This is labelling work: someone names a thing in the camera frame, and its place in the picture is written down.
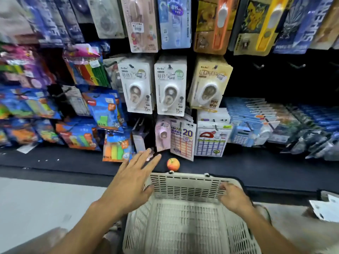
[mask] hand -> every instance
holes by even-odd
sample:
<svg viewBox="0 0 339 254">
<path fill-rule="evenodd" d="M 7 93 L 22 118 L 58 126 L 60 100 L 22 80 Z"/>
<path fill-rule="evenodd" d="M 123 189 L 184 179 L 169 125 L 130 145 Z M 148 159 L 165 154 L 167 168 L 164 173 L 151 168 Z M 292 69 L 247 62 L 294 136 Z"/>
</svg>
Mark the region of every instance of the hand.
<svg viewBox="0 0 339 254">
<path fill-rule="evenodd" d="M 150 185 L 145 190 L 143 186 L 161 158 L 158 154 L 142 169 L 150 152 L 151 149 L 139 152 L 130 162 L 121 164 L 113 181 L 98 200 L 102 207 L 108 209 L 108 214 L 120 219 L 148 201 L 154 186 Z"/>
<path fill-rule="evenodd" d="M 249 197 L 242 189 L 234 184 L 223 182 L 221 189 L 226 190 L 224 195 L 219 195 L 219 201 L 230 211 L 243 218 L 249 211 L 254 209 Z"/>
</svg>

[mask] person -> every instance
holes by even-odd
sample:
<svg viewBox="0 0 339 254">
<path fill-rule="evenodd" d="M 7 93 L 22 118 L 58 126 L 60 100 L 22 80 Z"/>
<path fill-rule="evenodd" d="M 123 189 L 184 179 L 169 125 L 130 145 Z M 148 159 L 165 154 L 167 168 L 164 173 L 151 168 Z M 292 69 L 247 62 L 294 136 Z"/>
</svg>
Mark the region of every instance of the person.
<svg viewBox="0 0 339 254">
<path fill-rule="evenodd" d="M 49 254 L 91 254 L 98 251 L 104 234 L 123 215 L 145 204 L 153 192 L 144 183 L 158 164 L 161 154 L 145 167 L 150 149 L 136 154 L 130 162 L 124 161 L 102 197 L 93 202 L 84 216 Z M 219 200 L 227 209 L 240 216 L 251 230 L 264 254 L 301 254 L 253 207 L 242 189 L 230 183 L 222 183 L 225 194 Z"/>
</svg>

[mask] shopping basket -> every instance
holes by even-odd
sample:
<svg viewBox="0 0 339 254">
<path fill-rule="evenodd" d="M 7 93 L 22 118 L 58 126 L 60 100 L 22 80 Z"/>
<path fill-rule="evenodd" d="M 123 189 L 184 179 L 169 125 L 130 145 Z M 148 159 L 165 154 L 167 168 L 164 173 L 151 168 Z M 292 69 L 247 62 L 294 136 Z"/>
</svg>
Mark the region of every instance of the shopping basket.
<svg viewBox="0 0 339 254">
<path fill-rule="evenodd" d="M 208 174 L 152 173 L 148 202 L 128 214 L 125 254 L 261 254 L 246 223 L 218 200 L 222 182 Z"/>
</svg>

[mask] red and yellow apple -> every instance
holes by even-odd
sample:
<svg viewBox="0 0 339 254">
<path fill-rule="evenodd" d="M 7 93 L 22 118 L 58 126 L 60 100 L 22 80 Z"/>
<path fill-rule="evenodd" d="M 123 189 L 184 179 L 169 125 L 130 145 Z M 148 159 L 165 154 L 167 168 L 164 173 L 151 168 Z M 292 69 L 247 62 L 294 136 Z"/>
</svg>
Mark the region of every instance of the red and yellow apple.
<svg viewBox="0 0 339 254">
<path fill-rule="evenodd" d="M 167 167 L 169 170 L 177 171 L 180 167 L 180 162 L 176 158 L 170 158 L 167 161 Z"/>
</svg>

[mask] black shelf edge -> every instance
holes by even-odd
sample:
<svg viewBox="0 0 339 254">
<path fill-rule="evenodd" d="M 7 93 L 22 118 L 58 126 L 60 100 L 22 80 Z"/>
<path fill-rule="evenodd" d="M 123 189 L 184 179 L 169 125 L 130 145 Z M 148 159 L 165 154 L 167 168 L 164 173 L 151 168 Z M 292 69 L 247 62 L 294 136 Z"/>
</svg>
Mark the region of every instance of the black shelf edge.
<svg viewBox="0 0 339 254">
<path fill-rule="evenodd" d="M 195 156 L 192 162 L 169 151 L 161 154 L 162 159 L 155 172 L 167 172 L 167 160 L 177 158 L 181 173 L 237 177 L 245 187 L 299 192 L 326 189 L 339 192 L 339 162 L 305 160 L 303 156 L 279 154 L 277 150 L 233 144 L 226 146 L 222 158 Z M 120 163 L 102 162 L 101 152 L 39 145 L 27 154 L 14 148 L 1 149 L 0 165 L 114 176 Z"/>
</svg>

